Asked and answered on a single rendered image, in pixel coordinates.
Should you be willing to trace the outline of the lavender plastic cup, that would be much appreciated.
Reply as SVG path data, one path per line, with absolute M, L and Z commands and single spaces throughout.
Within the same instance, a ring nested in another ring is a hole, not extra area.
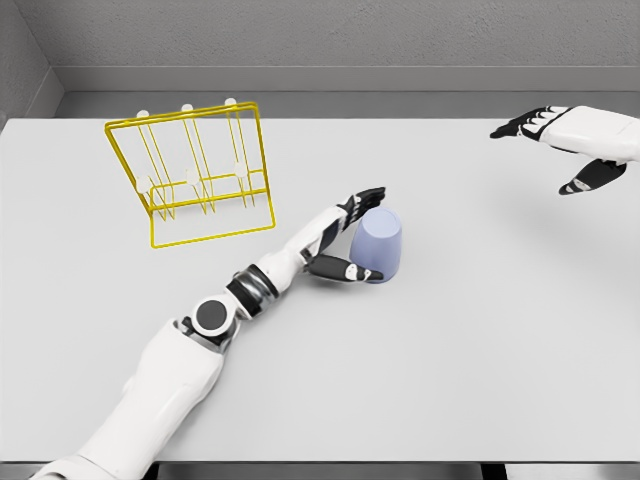
M 349 259 L 364 268 L 383 275 L 384 283 L 397 273 L 402 252 L 402 224 L 393 210 L 376 207 L 366 212 L 355 231 L 350 246 Z

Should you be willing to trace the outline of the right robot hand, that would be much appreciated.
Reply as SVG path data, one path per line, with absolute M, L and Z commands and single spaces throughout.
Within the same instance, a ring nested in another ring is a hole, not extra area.
M 640 163 L 640 118 L 589 106 L 539 107 L 499 126 L 490 137 L 524 137 L 588 156 L 591 161 L 559 188 L 561 196 L 597 190 L 620 178 L 629 163 Z

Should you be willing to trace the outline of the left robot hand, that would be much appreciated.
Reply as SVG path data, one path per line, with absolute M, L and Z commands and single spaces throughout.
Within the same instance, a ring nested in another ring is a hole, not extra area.
M 293 275 L 306 271 L 316 277 L 339 282 L 381 281 L 384 274 L 349 260 L 324 254 L 324 251 L 365 213 L 378 207 L 385 198 L 384 187 L 366 189 L 350 195 L 342 203 L 323 210 L 283 249 L 292 261 Z

